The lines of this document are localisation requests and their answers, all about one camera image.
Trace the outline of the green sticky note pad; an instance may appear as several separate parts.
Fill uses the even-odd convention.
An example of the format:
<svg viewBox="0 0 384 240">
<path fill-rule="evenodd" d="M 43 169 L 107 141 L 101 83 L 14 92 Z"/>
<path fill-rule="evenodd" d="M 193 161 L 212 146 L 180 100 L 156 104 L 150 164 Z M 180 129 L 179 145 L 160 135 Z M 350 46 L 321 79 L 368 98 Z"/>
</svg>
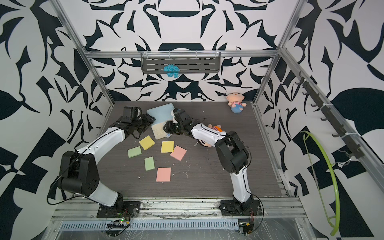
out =
<svg viewBox="0 0 384 240">
<path fill-rule="evenodd" d="M 142 154 L 141 147 L 135 147 L 128 150 L 128 157 L 133 158 Z"/>
<path fill-rule="evenodd" d="M 155 169 L 154 157 L 145 158 L 145 171 L 150 171 Z"/>
</svg>

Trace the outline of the pale blue drawer box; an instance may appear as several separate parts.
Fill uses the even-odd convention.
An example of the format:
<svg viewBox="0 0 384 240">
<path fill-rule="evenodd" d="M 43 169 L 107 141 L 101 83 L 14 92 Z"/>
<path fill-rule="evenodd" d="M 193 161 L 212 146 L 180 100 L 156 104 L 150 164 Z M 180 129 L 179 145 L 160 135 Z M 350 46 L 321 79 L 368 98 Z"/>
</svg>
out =
<svg viewBox="0 0 384 240">
<path fill-rule="evenodd" d="M 147 110 L 147 114 L 155 118 L 151 128 L 156 140 L 165 138 L 167 135 L 169 135 L 163 130 L 163 127 L 167 122 L 173 121 L 172 113 L 174 108 L 175 107 L 173 104 L 166 104 Z"/>
</svg>

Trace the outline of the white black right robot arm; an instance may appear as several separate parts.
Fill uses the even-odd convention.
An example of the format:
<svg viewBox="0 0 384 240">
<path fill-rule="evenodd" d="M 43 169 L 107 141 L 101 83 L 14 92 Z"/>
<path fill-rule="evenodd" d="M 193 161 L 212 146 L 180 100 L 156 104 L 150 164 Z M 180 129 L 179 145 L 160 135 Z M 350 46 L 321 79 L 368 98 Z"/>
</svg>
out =
<svg viewBox="0 0 384 240">
<path fill-rule="evenodd" d="M 185 135 L 204 142 L 216 149 L 220 163 L 231 176 L 234 202 L 244 209 L 251 204 L 253 197 L 248 182 L 248 167 L 251 153 L 248 146 L 234 131 L 220 132 L 190 117 L 184 109 L 173 109 L 173 121 L 163 127 L 167 134 Z"/>
</svg>

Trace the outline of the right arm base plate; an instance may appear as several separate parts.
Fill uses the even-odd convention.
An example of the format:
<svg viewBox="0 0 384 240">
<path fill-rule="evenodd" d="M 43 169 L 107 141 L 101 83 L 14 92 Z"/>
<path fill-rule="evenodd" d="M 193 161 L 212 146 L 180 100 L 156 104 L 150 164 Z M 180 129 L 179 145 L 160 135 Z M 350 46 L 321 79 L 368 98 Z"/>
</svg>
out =
<svg viewBox="0 0 384 240">
<path fill-rule="evenodd" d="M 248 199 L 246 202 L 241 203 L 236 199 L 221 200 L 219 210 L 223 216 L 261 216 L 263 210 L 259 200 L 253 198 Z"/>
</svg>

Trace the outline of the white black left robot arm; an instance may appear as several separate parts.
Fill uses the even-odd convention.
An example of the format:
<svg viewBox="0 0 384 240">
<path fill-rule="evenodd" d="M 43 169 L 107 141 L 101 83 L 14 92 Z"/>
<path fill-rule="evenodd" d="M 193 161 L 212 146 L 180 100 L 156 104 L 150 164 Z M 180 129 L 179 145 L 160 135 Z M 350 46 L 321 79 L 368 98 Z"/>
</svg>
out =
<svg viewBox="0 0 384 240">
<path fill-rule="evenodd" d="M 123 209 L 122 195 L 101 182 L 98 163 L 129 136 L 138 139 L 134 132 L 141 135 L 155 120 L 156 118 L 143 113 L 139 107 L 124 107 L 123 115 L 100 137 L 77 151 L 63 154 L 57 179 L 58 188 L 86 197 L 106 208 Z"/>
</svg>

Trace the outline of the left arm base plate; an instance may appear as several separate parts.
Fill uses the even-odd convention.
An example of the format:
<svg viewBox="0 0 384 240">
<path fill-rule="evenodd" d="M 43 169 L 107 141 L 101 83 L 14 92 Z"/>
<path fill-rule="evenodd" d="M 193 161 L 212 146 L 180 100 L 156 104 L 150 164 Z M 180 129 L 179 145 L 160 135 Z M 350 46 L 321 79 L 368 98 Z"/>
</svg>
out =
<svg viewBox="0 0 384 240">
<path fill-rule="evenodd" d="M 121 206 L 106 207 L 99 206 L 97 218 L 129 218 L 135 217 L 140 212 L 140 201 L 123 201 Z"/>
</svg>

